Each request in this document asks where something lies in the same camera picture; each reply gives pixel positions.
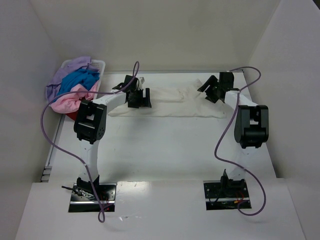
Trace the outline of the white t shirt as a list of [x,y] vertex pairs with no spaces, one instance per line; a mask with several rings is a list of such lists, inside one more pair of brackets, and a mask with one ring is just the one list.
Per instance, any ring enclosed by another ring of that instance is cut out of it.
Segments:
[[126,104],[108,113],[111,117],[174,117],[174,118],[217,118],[226,117],[224,104],[212,103],[198,88],[199,79],[184,87],[151,87],[151,108],[129,108]]

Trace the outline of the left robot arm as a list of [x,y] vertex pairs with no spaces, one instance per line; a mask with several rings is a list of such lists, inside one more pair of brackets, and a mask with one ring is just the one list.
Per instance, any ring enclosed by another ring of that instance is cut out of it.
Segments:
[[144,83],[143,77],[126,75],[124,82],[112,88],[111,94],[80,103],[73,127],[80,140],[80,158],[84,161],[76,180],[79,192],[93,196],[100,190],[98,147],[106,132],[107,114],[124,104],[134,109],[152,107],[150,89],[144,89]]

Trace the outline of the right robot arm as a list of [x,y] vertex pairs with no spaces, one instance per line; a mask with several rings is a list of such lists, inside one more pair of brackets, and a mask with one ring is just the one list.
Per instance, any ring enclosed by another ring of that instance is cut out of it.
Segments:
[[220,178],[220,198],[223,194],[231,194],[244,188],[249,161],[269,138],[268,107],[258,105],[243,95],[239,88],[234,87],[234,80],[232,72],[220,72],[219,77],[210,76],[197,89],[205,93],[205,99],[211,103],[222,101],[234,110],[227,126],[230,127],[234,123],[234,140],[240,152],[235,160],[227,161],[234,165],[234,169],[230,173],[224,171]]

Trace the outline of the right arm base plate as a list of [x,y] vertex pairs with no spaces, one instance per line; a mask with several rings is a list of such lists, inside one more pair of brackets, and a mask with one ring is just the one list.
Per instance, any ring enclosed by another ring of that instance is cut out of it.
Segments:
[[204,181],[205,206],[207,211],[251,209],[250,195],[247,183],[236,187],[224,186],[220,181]]

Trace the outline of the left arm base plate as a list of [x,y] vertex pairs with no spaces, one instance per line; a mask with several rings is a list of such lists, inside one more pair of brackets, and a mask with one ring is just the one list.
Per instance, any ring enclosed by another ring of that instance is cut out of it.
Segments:
[[[69,213],[98,213],[100,205],[93,193],[80,190],[74,183],[73,187],[62,186],[63,189],[71,192],[69,202]],[[115,211],[116,183],[101,183],[97,190],[98,198],[105,213]]]

